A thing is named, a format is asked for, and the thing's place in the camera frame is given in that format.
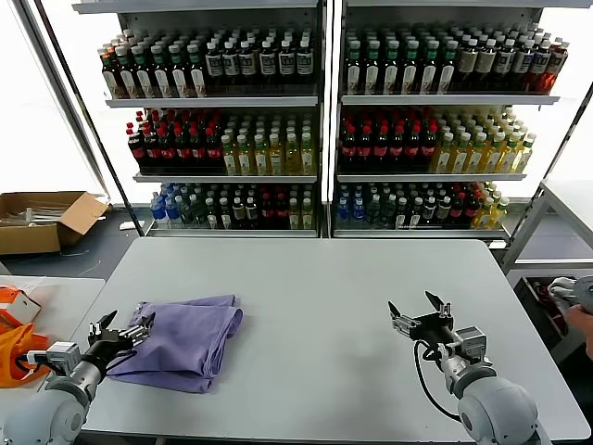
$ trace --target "wire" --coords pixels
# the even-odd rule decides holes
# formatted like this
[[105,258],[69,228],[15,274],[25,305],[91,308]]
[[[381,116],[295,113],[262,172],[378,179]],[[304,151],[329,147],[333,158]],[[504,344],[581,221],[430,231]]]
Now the wire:
[[426,348],[426,351],[423,354],[423,358],[424,358],[424,356],[428,357],[427,352],[430,352],[432,354],[431,359],[425,359],[425,360],[432,360],[433,357],[435,357],[435,349],[431,348],[427,343],[425,343],[423,341],[417,341],[414,344],[414,362],[416,363],[416,373],[418,373],[418,379],[420,380],[420,385],[423,387],[424,394],[426,394],[426,397],[428,398],[428,400],[435,406],[435,408],[437,408],[438,411],[443,413],[449,419],[452,419],[456,422],[461,422],[461,419],[458,415],[450,413],[445,408],[443,408],[441,405],[439,405],[438,402],[435,400],[435,398],[430,393],[430,391],[428,390],[428,387],[426,386],[426,382],[424,381],[423,370],[420,367],[420,360],[418,358],[418,348],[420,347],[421,344]]

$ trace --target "open cardboard box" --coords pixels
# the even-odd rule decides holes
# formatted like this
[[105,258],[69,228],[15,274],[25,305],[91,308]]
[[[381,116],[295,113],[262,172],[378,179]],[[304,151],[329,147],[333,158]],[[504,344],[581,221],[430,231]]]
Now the open cardboard box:
[[0,218],[40,203],[48,207],[52,204],[68,206],[68,209],[57,223],[0,226],[0,255],[57,252],[73,246],[107,209],[107,204],[86,192],[4,193],[0,195]]

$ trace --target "orange plastic bag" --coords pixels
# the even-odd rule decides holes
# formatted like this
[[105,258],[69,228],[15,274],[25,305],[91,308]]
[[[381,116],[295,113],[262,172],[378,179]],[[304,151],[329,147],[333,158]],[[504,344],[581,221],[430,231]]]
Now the orange plastic bag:
[[36,373],[27,375],[15,365],[15,359],[30,350],[47,348],[49,348],[49,339],[34,334],[31,323],[10,330],[0,325],[0,388],[19,387],[46,375],[49,372],[46,366],[42,366]]

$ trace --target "white table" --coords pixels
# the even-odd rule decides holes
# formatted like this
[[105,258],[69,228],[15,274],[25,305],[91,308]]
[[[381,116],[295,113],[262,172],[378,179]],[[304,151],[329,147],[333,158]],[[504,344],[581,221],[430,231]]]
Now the white table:
[[593,248],[593,181],[563,181],[544,179],[540,183],[543,193],[536,199],[529,210],[523,225],[511,247],[507,250],[500,267],[504,273],[511,269],[575,269],[592,268],[593,259],[587,260],[518,260],[519,255],[537,229],[539,222],[549,208],[558,213],[573,230]]
[[[50,342],[54,342],[70,340],[105,285],[105,280],[0,275],[0,286],[7,285],[25,290],[42,305],[33,321],[34,332],[48,336]],[[15,404],[36,392],[43,382],[40,378],[19,388],[0,389],[0,429]]]
[[[140,300],[235,293],[245,310],[210,394],[112,380],[98,388],[85,429],[157,437],[271,441],[469,441],[426,399],[412,342],[391,328],[387,300],[432,311],[450,300],[458,328],[488,334],[500,375],[535,398],[551,439],[590,430],[486,246],[474,240],[140,238],[111,275],[87,323]],[[455,411],[433,364],[424,374]]]

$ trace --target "purple cloth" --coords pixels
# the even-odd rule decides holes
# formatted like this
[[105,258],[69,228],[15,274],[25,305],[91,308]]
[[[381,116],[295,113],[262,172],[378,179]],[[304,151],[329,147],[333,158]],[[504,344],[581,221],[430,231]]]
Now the purple cloth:
[[150,337],[130,360],[109,371],[121,382],[184,392],[208,392],[221,370],[226,339],[243,319],[234,295],[172,304],[143,301],[130,325],[156,312]]

